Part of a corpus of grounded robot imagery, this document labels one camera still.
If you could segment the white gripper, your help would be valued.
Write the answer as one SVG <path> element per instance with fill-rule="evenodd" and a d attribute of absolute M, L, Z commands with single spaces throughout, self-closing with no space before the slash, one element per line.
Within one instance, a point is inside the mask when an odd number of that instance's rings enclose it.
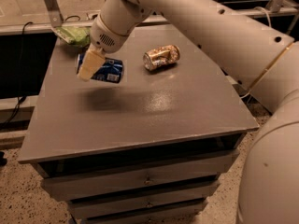
<path fill-rule="evenodd" d="M 106 53 L 118 51 L 129 35 L 127 24 L 121 19 L 113 20 L 110 16 L 99 14 L 90 31 L 91 45 L 85 52 L 77 77 L 88 81 L 105 63 Z"/>

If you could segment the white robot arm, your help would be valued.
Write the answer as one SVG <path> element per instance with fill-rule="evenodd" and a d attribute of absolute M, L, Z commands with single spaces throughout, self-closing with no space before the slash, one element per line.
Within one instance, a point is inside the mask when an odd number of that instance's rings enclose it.
<path fill-rule="evenodd" d="M 89 80 L 134 28 L 158 12 L 272 116 L 242 172 L 236 224 L 299 224 L 298 44 L 213 0 L 106 0 L 78 77 Z"/>

